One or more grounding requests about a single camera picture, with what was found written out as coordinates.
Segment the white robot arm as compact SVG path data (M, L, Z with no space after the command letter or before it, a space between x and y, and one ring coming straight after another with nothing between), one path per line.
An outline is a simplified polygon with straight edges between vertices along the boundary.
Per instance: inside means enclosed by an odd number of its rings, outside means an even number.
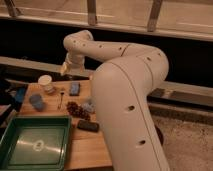
M63 74L90 57L102 64L91 80L96 117L115 171L170 171L147 104L166 78L169 63L157 47L102 42L87 31L66 36Z

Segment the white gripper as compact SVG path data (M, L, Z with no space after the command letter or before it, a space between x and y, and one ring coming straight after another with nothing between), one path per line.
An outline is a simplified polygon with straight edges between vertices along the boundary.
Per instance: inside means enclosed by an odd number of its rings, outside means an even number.
M65 62L63 62L60 74L64 76L67 72L72 69L83 70L84 69L84 56L80 54L67 53Z

